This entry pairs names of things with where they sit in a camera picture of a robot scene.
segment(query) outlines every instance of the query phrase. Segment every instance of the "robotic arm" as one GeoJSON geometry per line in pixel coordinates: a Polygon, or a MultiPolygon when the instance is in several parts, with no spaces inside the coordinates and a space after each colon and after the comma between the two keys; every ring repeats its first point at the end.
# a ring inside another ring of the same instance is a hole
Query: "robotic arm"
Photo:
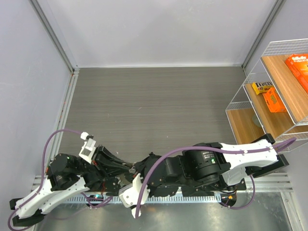
{"type": "MultiPolygon", "coordinates": [[[[49,165],[42,189],[35,189],[25,198],[12,199],[10,207],[16,211],[13,225],[32,226],[44,219],[56,206],[68,198],[86,191],[105,191],[106,195],[119,196],[125,207],[135,217],[136,205],[144,178],[161,157],[150,153],[137,163],[127,163],[104,146],[95,147],[93,136],[83,132],[85,140],[78,156],[58,154],[49,165]],[[22,203],[37,194],[20,207],[22,203]]],[[[213,195],[213,191],[246,190],[244,177],[267,175],[288,165],[283,154],[272,148],[274,139],[266,134],[251,144],[229,145],[224,143],[199,143],[195,147],[220,149],[215,151],[187,150],[182,155],[167,157],[150,176],[142,194],[141,204],[148,197],[174,196],[181,187],[183,196],[213,195]],[[266,151],[244,151],[242,154],[227,154],[230,151],[266,149],[266,151]]]]}

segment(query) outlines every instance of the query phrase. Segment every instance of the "orange package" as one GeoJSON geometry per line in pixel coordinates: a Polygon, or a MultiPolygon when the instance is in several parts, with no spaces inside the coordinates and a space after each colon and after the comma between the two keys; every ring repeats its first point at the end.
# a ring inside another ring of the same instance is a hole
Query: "orange package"
{"type": "Polygon", "coordinates": [[[308,93],[308,54],[292,54],[285,64],[308,93]]]}
{"type": "Polygon", "coordinates": [[[270,112],[286,112],[285,106],[274,87],[263,94],[270,112]]]}

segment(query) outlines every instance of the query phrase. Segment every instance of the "gillette box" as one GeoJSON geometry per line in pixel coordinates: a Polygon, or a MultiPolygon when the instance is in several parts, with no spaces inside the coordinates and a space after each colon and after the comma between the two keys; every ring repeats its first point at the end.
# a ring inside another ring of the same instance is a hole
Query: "gillette box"
{"type": "Polygon", "coordinates": [[[285,64],[308,93],[308,54],[292,54],[285,64]]]}

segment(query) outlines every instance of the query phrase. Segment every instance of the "shelf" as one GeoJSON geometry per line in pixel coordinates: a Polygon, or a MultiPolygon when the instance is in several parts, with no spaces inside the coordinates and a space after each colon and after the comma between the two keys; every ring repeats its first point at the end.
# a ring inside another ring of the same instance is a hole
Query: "shelf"
{"type": "MultiPolygon", "coordinates": [[[[244,85],[249,98],[252,101],[253,107],[257,112],[261,123],[267,133],[272,134],[273,138],[277,138],[285,131],[294,126],[287,112],[272,113],[266,105],[262,94],[256,95],[252,85],[247,83],[244,85]]],[[[307,132],[308,126],[297,126],[291,129],[288,133],[307,132]]]]}
{"type": "Polygon", "coordinates": [[[308,94],[284,63],[289,56],[263,56],[261,60],[293,121],[298,123],[308,116],[308,94]]]}
{"type": "Polygon", "coordinates": [[[263,129],[254,124],[253,108],[227,110],[227,116],[238,144],[251,143],[264,135],[263,129]]]}

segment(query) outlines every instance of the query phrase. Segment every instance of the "yellow package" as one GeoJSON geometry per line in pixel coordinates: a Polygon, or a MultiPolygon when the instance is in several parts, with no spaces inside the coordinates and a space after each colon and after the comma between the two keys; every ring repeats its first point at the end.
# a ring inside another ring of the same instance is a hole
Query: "yellow package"
{"type": "Polygon", "coordinates": [[[255,90],[256,94],[259,95],[260,93],[266,93],[269,89],[274,87],[271,82],[264,82],[264,83],[253,83],[252,88],[255,90]]]}

